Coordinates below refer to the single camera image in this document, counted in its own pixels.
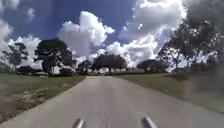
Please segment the bush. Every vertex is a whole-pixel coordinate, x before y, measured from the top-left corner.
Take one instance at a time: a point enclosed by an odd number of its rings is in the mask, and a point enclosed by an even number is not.
[[[69,68],[60,69],[60,76],[73,76],[74,72]]]
[[[16,69],[16,72],[22,75],[29,75],[30,73],[33,73],[33,68],[31,68],[30,66],[20,66]]]

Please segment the green grass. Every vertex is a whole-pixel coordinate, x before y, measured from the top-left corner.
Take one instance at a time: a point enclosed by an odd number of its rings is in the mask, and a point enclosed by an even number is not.
[[[163,92],[169,96],[189,101],[193,104],[224,114],[224,95],[214,89],[207,74],[145,74],[123,75],[121,78],[141,86]]]
[[[84,79],[0,74],[0,123],[68,90]]]

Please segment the asphalt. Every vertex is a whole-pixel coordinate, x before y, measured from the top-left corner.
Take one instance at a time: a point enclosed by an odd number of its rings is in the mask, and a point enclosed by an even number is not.
[[[224,115],[113,77],[87,77],[72,89],[0,125],[0,128],[223,128]]]

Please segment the white cloud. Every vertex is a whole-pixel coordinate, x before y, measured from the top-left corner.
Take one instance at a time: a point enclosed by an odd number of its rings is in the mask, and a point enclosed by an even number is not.
[[[4,9],[18,9],[21,0],[0,0],[0,12],[4,11]]]
[[[23,66],[30,65],[33,68],[41,69],[42,68],[41,62],[37,63],[34,62],[34,58],[36,57],[35,50],[40,42],[41,40],[39,38],[29,35],[28,37],[18,37],[16,40],[10,39],[6,43],[11,45],[15,43],[23,43],[27,48],[29,56],[28,60],[23,60],[21,62],[21,65]]]
[[[119,35],[120,39],[130,43],[121,47],[115,43],[113,48],[118,51],[125,49],[133,63],[155,58],[158,52],[155,50],[159,50],[167,41],[165,36],[169,36],[164,33],[175,29],[185,16],[181,0],[137,0],[132,20]]]
[[[30,22],[33,20],[33,18],[35,17],[35,10],[33,8],[29,8],[27,10],[27,15],[28,15],[28,19],[27,22]]]
[[[92,46],[101,46],[109,34],[115,30],[103,25],[97,16],[82,11],[80,21],[74,24],[67,21],[63,24],[58,37],[75,50],[78,56],[88,56]]]
[[[12,8],[12,9],[17,9],[21,0],[6,0],[6,6]]]
[[[123,55],[125,52],[127,52],[126,49],[121,46],[120,42],[117,41],[107,46],[106,51],[115,55]]]
[[[134,40],[129,44],[121,45],[120,42],[114,42],[107,46],[109,53],[123,56],[128,67],[136,66],[136,63],[145,59],[153,59],[155,55],[153,50],[157,47],[154,36],[149,35],[142,40]]]
[[[13,32],[13,28],[8,23],[0,19],[0,56],[3,50],[9,50],[5,39]]]

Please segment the foliage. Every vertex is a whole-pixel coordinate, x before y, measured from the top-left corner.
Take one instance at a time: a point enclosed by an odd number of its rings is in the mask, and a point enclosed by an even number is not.
[[[109,74],[111,74],[112,69],[125,69],[126,67],[126,60],[122,56],[109,53],[100,54],[92,65],[93,70],[108,68]]]
[[[73,76],[74,72],[70,68],[61,68],[60,69],[60,76]]]
[[[10,52],[3,51],[4,57],[2,57],[3,60],[8,60],[10,64],[14,66],[14,68],[21,64],[22,60],[28,59],[28,51],[26,49],[26,46],[23,43],[15,43],[13,45],[9,45]]]
[[[22,74],[22,75],[35,75],[35,73],[41,72],[41,69],[34,69],[32,67],[28,66],[20,66],[19,68],[16,69],[17,74]]]
[[[168,66],[159,60],[144,60],[137,65],[138,69],[144,69],[145,73],[165,73]]]
[[[0,62],[0,73],[12,73],[12,68],[7,64]]]
[[[37,58],[35,61],[42,60],[43,71],[53,75],[52,70],[55,66],[61,67],[62,64],[74,66],[76,60],[72,58],[72,53],[68,50],[67,45],[60,39],[43,40],[35,50]]]
[[[78,65],[76,71],[79,75],[88,75],[88,70],[90,69],[91,65],[92,63],[89,60],[84,60]]]

